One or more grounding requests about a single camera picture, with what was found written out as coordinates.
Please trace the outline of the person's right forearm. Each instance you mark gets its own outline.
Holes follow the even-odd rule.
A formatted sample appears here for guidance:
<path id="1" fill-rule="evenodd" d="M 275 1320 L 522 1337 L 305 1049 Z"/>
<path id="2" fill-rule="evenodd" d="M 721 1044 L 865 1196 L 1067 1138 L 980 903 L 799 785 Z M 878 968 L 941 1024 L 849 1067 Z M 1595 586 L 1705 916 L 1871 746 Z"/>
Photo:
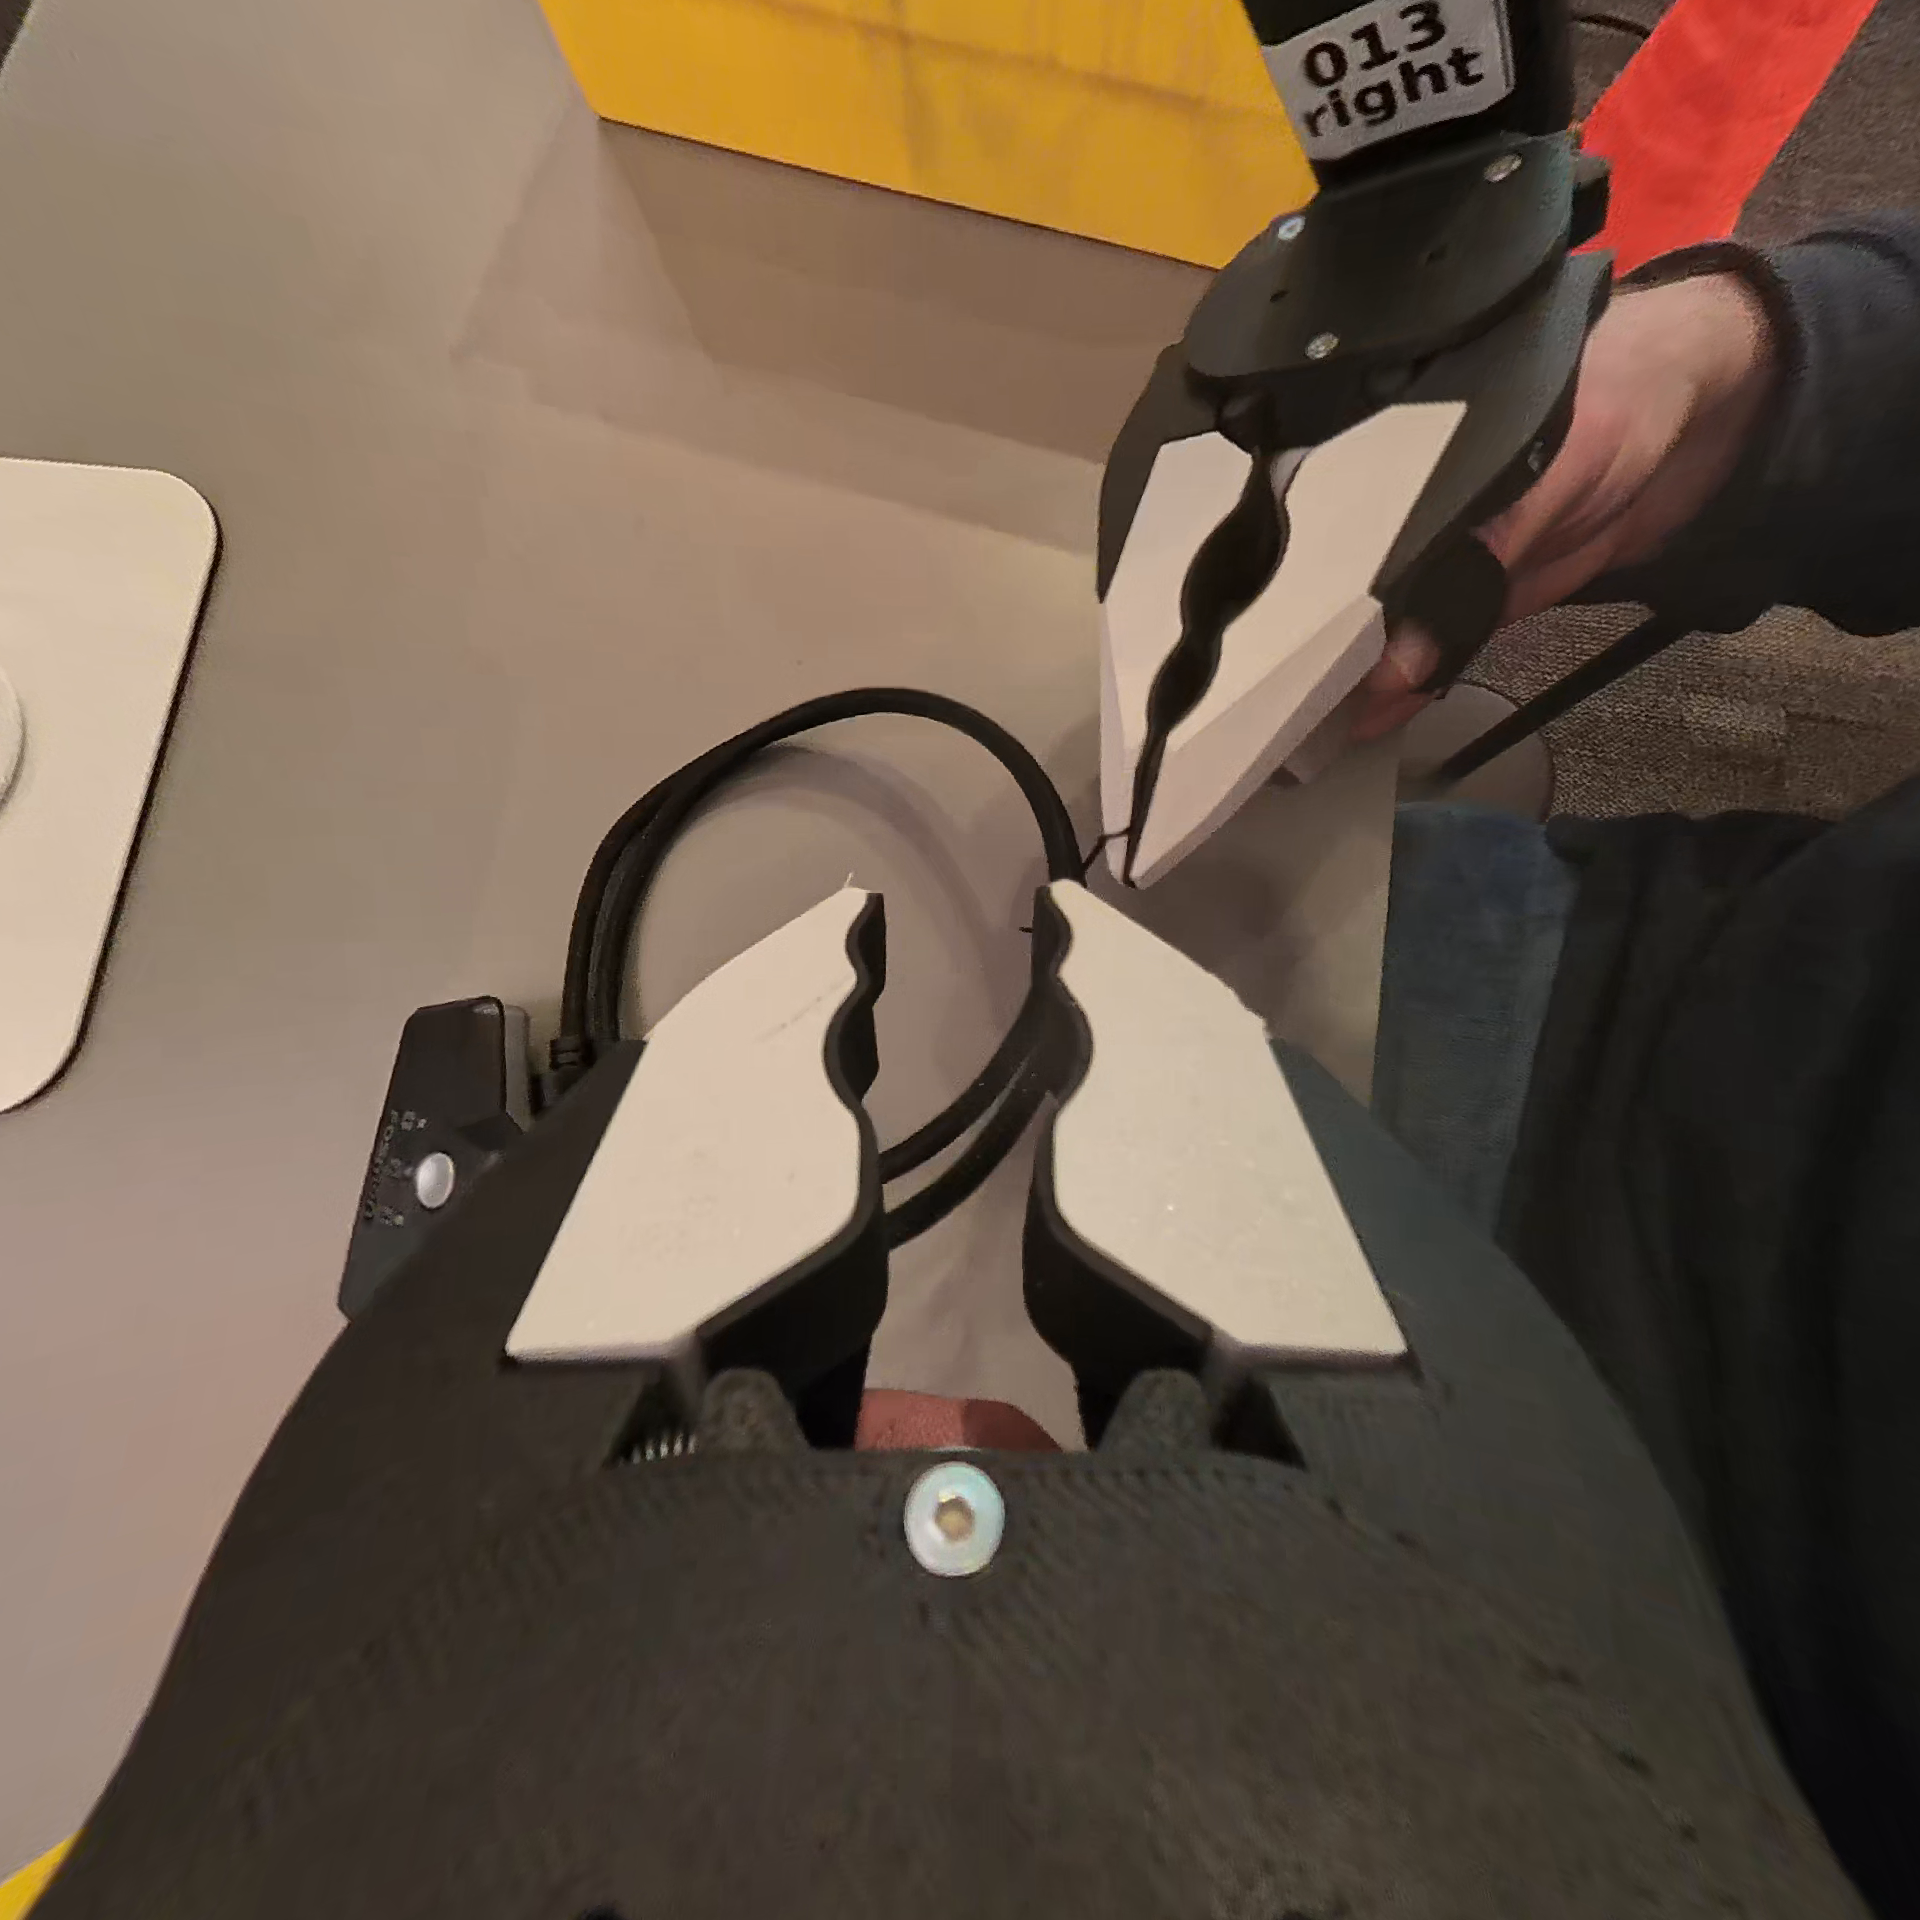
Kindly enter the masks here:
<path id="1" fill-rule="evenodd" d="M 1687 534 L 1710 602 L 1853 635 L 1918 623 L 1918 219 L 1866 212 L 1748 249 L 1779 384 Z"/>

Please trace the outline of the yellow plastic bin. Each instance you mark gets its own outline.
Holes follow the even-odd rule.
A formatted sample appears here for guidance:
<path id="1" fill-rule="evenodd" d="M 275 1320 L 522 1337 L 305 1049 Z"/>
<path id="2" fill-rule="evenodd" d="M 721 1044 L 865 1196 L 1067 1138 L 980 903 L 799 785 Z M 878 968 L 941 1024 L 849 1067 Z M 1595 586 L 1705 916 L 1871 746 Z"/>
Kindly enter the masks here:
<path id="1" fill-rule="evenodd" d="M 541 2 L 607 123 L 1223 268 L 1311 201 L 1229 2 Z"/>

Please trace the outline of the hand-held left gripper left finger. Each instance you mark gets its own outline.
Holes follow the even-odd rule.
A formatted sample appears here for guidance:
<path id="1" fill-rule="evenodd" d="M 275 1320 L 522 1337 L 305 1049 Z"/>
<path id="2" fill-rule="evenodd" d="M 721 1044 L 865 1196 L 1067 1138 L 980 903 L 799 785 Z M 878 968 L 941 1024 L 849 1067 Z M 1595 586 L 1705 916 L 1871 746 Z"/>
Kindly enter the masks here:
<path id="1" fill-rule="evenodd" d="M 526 1292 L 519 1377 L 638 1371 L 694 1410 L 771 1377 L 817 1446 L 850 1446 L 890 1299 L 867 1094 L 879 894 L 843 884 L 710 972 L 589 1070 L 502 1163 Z"/>

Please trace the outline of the person's blue jeans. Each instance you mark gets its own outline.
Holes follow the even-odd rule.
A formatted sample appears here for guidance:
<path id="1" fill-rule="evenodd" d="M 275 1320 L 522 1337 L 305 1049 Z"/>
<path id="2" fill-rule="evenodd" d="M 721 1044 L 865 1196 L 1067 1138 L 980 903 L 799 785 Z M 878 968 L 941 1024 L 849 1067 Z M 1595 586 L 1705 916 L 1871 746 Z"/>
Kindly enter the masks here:
<path id="1" fill-rule="evenodd" d="M 1396 808 L 1373 1116 L 1498 1236 L 1577 879 L 1540 823 Z"/>

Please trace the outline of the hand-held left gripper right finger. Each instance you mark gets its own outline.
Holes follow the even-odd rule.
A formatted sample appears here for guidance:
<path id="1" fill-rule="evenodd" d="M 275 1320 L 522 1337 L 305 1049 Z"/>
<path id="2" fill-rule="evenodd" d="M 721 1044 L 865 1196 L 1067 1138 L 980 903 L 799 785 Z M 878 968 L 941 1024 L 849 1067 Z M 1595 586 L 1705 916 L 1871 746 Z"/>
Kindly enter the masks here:
<path id="1" fill-rule="evenodd" d="M 1219 1434 L 1270 1375 L 1409 1370 L 1266 1023 L 1076 880 L 1041 890 L 1033 945 L 1046 1090 L 1023 1310 L 1086 1442 L 1146 1377 L 1197 1386 Z"/>

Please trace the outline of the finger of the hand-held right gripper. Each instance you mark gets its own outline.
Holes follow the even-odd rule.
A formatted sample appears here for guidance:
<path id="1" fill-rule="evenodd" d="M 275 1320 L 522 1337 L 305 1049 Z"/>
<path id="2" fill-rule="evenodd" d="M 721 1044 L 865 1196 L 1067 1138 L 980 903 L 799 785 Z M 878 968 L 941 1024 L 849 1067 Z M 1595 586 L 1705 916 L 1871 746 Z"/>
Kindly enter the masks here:
<path id="1" fill-rule="evenodd" d="M 1108 862 L 1142 862 L 1146 826 L 1172 730 L 1213 679 L 1226 616 L 1217 577 L 1262 550 L 1229 535 L 1189 587 L 1194 566 L 1227 523 L 1262 466 L 1206 434 L 1158 448 L 1119 559 L 1099 600 L 1099 808 Z"/>
<path id="2" fill-rule="evenodd" d="M 1217 673 L 1172 730 L 1139 888 L 1165 879 L 1273 777 L 1307 785 L 1345 753 L 1354 696 L 1385 650 L 1375 577 L 1467 411 L 1465 400 L 1396 403 L 1316 448 L 1249 452 L 1262 478 L 1189 587 L 1229 535 L 1262 554 L 1217 577 Z"/>

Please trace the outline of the dark grey hdmi switch box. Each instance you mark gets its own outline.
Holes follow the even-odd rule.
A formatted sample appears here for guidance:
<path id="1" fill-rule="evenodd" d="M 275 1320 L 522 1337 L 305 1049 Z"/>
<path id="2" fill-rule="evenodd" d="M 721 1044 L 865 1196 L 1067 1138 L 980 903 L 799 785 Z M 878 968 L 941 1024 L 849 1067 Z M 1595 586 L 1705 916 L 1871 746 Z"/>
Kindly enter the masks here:
<path id="1" fill-rule="evenodd" d="M 535 1116 L 527 1020 L 495 998 L 414 1010 L 375 1119 L 338 1284 L 355 1320 Z"/>

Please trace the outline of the person's right hand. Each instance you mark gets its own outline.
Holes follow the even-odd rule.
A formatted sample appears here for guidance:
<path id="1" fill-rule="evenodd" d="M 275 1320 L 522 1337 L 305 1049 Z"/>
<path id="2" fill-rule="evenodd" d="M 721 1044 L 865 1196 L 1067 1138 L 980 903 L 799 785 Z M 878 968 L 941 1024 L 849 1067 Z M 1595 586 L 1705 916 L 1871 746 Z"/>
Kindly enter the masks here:
<path id="1" fill-rule="evenodd" d="M 1765 302 L 1735 273 L 1633 287 L 1609 302 L 1562 448 L 1479 530 L 1505 567 L 1499 627 L 1654 560 L 1724 491 L 1780 376 Z"/>

